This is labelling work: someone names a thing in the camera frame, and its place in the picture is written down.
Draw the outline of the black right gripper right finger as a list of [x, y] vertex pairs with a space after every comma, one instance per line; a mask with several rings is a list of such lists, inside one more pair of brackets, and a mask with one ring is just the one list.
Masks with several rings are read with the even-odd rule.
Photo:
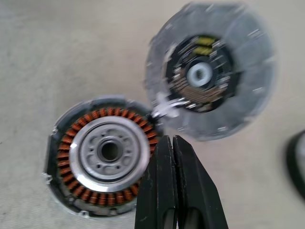
[[173, 137], [178, 228], [229, 229], [218, 190], [190, 143]]

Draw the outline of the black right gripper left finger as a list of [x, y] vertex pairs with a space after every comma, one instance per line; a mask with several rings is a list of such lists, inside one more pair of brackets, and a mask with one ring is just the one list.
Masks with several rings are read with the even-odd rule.
[[176, 229], [177, 185], [173, 147], [163, 136], [141, 179], [134, 229]]

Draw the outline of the motor stator housing copper coils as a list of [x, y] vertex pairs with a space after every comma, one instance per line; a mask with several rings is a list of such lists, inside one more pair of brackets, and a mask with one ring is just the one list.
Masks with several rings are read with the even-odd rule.
[[71, 107], [48, 138], [43, 176], [71, 214], [102, 218], [136, 207], [141, 178], [164, 134], [151, 110], [122, 95]]

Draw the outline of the black rotor wheel silver spokes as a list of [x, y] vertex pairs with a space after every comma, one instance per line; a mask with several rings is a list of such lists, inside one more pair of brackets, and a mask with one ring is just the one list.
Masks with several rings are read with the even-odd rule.
[[291, 182], [305, 201], [305, 130], [291, 137], [285, 154]]

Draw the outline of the silver motor cover with circuit board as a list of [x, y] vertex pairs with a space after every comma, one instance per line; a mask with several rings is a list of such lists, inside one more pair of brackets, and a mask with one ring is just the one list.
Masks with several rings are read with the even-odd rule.
[[228, 137], [253, 121], [274, 80], [271, 40], [240, 2], [191, 2], [150, 43], [151, 119], [200, 141]]

